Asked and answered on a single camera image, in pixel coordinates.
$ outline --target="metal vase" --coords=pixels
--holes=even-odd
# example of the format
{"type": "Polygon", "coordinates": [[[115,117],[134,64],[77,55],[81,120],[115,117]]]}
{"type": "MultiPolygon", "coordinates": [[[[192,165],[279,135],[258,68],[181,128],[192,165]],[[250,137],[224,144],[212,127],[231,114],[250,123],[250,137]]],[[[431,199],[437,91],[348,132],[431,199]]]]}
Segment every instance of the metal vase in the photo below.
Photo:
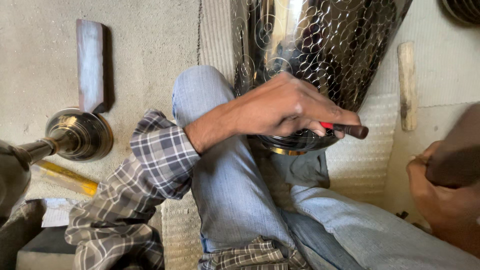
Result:
{"type": "MultiPolygon", "coordinates": [[[[412,0],[232,0],[235,94],[289,72],[338,106],[357,112],[412,0]]],[[[259,136],[281,153],[328,147],[304,129],[259,136]]]]}

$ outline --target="light blue jeans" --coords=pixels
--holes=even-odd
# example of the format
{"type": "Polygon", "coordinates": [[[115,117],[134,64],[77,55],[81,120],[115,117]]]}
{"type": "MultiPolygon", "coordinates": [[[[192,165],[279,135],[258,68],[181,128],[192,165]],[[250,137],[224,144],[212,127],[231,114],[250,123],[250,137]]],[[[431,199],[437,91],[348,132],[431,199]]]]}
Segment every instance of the light blue jeans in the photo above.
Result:
{"type": "MultiPolygon", "coordinates": [[[[232,87],[211,66],[177,78],[177,124],[186,126],[233,100],[232,87]]],[[[480,269],[480,260],[372,205],[323,188],[294,186],[299,213],[278,210],[245,136],[212,147],[195,166],[192,192],[202,220],[204,252],[246,245],[259,235],[298,249],[314,269],[480,269]]]]}

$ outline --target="paper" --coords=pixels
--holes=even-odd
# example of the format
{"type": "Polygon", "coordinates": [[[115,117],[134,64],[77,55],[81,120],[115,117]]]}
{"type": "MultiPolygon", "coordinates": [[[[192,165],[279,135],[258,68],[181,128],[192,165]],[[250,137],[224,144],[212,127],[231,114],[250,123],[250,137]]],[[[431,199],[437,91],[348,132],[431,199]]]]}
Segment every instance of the paper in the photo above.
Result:
{"type": "Polygon", "coordinates": [[[73,206],[78,203],[72,199],[45,199],[47,211],[43,215],[42,228],[66,226],[69,221],[69,213],[73,206]]]}

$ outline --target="person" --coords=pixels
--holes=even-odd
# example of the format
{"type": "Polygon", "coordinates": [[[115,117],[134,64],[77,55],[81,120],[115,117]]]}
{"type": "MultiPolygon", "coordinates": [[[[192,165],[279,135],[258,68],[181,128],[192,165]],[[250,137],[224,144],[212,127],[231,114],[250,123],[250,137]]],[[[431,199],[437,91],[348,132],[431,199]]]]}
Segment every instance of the person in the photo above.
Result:
{"type": "MultiPolygon", "coordinates": [[[[319,121],[360,120],[288,73],[237,99],[232,93],[218,70],[196,66],[174,85],[177,125],[157,110],[145,113],[132,154],[70,213],[65,239],[78,245],[76,269],[163,269],[159,233],[147,222],[155,206],[190,188],[202,221],[199,269],[480,269],[474,255],[328,189],[295,185],[298,213],[278,209],[245,135],[309,128],[322,136],[319,121]]],[[[409,166],[413,194],[427,184],[418,180],[424,166],[419,159],[409,166]]]]}

